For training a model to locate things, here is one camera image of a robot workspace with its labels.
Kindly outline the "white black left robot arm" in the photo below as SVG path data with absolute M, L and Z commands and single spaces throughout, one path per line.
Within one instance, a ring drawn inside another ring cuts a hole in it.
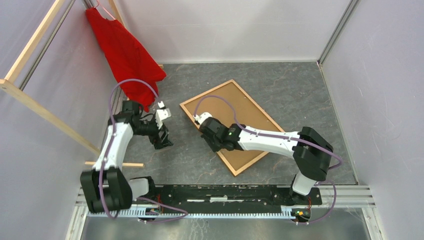
M 143 115 L 142 105 L 125 100 L 119 113 L 108 120 L 107 138 L 91 170 L 83 171 L 80 183 L 91 213 L 129 209 L 133 202 L 131 185 L 122 173 L 124 156 L 133 136 L 147 136 L 156 150 L 170 147 L 169 130 L 164 120 L 171 112 L 163 101 L 155 113 Z

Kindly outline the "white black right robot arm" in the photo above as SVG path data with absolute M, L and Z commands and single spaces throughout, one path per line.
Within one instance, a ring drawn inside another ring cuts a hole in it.
M 227 127 L 209 113 L 194 117 L 201 137 L 214 152 L 262 151 L 293 159 L 298 167 L 289 189 L 289 199 L 302 204 L 315 184 L 327 178 L 333 147 L 313 128 L 277 132 L 234 123 Z

